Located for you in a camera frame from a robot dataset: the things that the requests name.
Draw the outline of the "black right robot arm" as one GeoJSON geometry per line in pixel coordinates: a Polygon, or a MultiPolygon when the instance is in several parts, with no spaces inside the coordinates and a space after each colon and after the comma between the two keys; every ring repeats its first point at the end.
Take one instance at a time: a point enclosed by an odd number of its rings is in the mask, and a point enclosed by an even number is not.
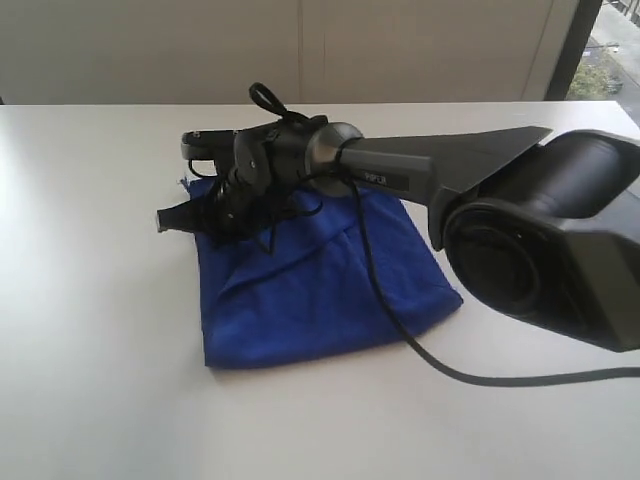
{"type": "Polygon", "coordinates": [[[639,346],[635,139],[539,126],[367,138],[316,116],[182,142],[186,159],[222,175],[201,198],[160,210],[160,231],[231,243],[293,216],[297,188],[367,187],[426,207],[432,246],[486,306],[614,352],[639,346]]]}

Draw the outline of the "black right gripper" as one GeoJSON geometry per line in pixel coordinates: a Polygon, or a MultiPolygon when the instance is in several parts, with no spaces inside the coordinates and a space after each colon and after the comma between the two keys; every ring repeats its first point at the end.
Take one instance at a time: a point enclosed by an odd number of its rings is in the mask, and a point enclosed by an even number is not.
{"type": "Polygon", "coordinates": [[[217,243],[249,240],[260,231],[310,212],[292,199],[306,176],[308,122],[272,122],[237,132],[234,165],[216,182],[212,208],[191,199],[156,212],[157,231],[212,234],[217,243]]]}

